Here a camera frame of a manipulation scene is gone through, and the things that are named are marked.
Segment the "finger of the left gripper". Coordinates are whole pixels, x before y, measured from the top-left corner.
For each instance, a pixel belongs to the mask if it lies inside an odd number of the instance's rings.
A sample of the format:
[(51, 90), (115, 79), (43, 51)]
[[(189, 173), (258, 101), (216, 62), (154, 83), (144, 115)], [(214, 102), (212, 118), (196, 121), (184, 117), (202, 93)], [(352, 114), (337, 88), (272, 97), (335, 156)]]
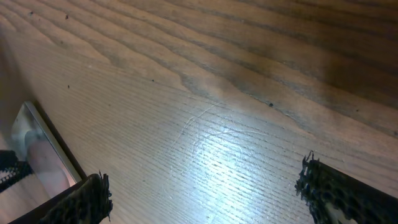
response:
[(28, 175), (33, 174), (33, 170), (28, 162), (20, 161), (15, 151), (1, 150), (1, 192), (16, 184)]

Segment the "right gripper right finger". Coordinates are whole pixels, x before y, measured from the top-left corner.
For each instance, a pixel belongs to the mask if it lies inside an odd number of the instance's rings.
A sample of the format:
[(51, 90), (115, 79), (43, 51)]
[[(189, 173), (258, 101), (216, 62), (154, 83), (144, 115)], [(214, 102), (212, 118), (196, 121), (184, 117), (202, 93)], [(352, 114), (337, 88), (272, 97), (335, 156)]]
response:
[(397, 224), (397, 198), (314, 158), (302, 161), (295, 184), (315, 223)]

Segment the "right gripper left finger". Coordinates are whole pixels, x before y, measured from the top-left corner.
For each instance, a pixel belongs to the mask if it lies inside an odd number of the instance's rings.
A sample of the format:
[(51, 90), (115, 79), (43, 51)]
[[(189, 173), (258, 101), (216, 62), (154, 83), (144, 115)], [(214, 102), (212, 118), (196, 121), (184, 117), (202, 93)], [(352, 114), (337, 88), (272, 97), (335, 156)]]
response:
[(91, 174), (10, 224), (99, 224), (113, 209), (109, 175)]

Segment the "bronze Galaxy smartphone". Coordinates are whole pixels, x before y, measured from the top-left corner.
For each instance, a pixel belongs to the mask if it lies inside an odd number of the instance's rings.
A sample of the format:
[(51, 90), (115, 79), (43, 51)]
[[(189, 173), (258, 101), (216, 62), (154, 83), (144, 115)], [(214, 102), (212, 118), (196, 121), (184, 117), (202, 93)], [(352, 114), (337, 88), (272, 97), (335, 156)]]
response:
[(25, 101), (11, 128), (17, 157), (51, 198), (82, 180), (80, 174), (30, 101)]

